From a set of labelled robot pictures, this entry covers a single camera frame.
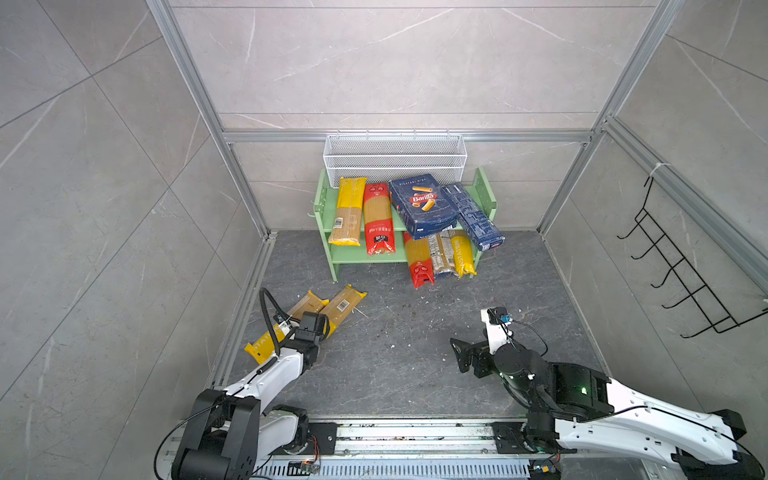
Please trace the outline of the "yellow pasta bag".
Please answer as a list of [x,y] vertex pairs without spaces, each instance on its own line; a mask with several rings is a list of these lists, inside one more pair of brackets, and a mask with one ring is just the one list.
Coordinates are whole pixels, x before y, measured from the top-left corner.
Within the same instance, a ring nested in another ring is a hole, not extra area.
[[[318,313],[328,304],[329,300],[321,299],[309,290],[306,295],[287,311],[287,314],[295,318],[295,321],[286,325],[282,325],[282,320],[274,321],[273,327],[277,340],[282,341],[287,335],[289,327],[297,324],[305,312]],[[248,343],[244,350],[251,355],[259,365],[263,365],[274,353],[274,344],[270,334],[265,333],[254,343]]]
[[329,322],[328,337],[334,333],[366,296],[366,292],[358,291],[351,285],[347,285],[320,310],[320,314],[325,315]]

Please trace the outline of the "yellow Pastatime spaghetti bag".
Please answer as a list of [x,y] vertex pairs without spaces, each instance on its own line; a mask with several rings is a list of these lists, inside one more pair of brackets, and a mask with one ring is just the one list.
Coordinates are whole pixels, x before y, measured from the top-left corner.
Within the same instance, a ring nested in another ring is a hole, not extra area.
[[451,247],[454,254],[455,270],[460,278],[477,274],[472,253],[472,242],[463,230],[450,232]]

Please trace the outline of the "yellow top brown spaghetti bag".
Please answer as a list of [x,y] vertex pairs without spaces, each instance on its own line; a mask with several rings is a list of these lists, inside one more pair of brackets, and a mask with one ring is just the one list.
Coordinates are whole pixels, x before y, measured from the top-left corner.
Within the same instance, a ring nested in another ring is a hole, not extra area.
[[329,236],[331,245],[360,245],[366,182],[365,177],[341,178],[333,228]]

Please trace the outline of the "red spaghetti bag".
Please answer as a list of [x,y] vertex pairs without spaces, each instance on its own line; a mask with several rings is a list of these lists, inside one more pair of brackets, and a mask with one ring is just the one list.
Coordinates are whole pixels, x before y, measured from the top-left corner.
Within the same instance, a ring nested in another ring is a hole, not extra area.
[[414,239],[408,232],[403,233],[403,240],[414,288],[418,289],[426,283],[433,284],[435,282],[434,267],[429,240],[427,238]]
[[387,183],[367,184],[363,196],[366,250],[369,255],[396,251],[392,207]]

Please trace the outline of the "clear black label pasta bag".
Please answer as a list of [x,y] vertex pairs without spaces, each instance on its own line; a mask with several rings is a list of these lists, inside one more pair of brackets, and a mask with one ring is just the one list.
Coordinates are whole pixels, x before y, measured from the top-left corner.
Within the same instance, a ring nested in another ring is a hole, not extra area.
[[427,240],[434,276],[458,276],[451,244],[451,233],[449,231],[442,231],[429,236]]

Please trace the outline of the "long blue spaghetti box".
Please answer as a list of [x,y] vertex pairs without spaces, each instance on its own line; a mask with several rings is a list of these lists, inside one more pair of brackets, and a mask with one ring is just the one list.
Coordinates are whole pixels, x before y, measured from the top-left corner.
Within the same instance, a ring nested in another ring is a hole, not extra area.
[[505,237],[459,183],[441,187],[446,199],[458,212],[458,220],[478,251],[485,252],[503,244]]

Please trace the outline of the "blue Barilla rigatoni box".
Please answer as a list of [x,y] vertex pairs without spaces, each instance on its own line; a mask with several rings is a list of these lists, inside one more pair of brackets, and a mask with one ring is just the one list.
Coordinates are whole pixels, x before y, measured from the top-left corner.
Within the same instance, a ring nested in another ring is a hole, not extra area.
[[390,201],[406,232],[420,240],[458,225],[458,211],[431,174],[391,180]]

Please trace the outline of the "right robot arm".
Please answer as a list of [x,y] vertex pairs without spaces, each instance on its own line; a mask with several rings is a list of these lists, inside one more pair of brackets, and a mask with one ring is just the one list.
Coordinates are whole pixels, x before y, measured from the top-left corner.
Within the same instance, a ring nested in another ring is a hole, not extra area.
[[502,453],[556,457],[580,450],[664,464],[688,479],[764,479],[760,461],[742,446],[746,433],[733,410],[696,412],[654,399],[575,363],[548,362],[507,339],[450,341],[461,372],[498,377],[526,411],[522,421],[492,425]]

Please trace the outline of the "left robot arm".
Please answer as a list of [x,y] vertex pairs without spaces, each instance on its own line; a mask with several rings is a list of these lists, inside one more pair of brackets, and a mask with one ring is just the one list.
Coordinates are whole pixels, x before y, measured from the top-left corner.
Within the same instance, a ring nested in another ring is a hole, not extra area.
[[200,393],[183,425],[170,477],[249,479],[274,451],[304,451],[309,442],[306,411],[267,407],[311,368],[331,330],[326,315],[305,312],[264,365],[223,390]]

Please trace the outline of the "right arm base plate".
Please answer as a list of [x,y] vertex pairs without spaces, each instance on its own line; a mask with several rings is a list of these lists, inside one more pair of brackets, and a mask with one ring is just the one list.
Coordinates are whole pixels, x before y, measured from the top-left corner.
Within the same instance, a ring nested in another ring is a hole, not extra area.
[[538,454],[538,448],[527,439],[524,421],[491,423],[492,439],[499,454]]

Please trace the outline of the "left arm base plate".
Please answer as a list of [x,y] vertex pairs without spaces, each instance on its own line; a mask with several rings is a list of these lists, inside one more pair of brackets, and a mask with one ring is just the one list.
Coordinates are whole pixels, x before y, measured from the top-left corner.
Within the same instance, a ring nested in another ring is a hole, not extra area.
[[320,456],[333,455],[336,449],[339,425],[333,422],[309,422],[300,424],[292,447],[293,454]]

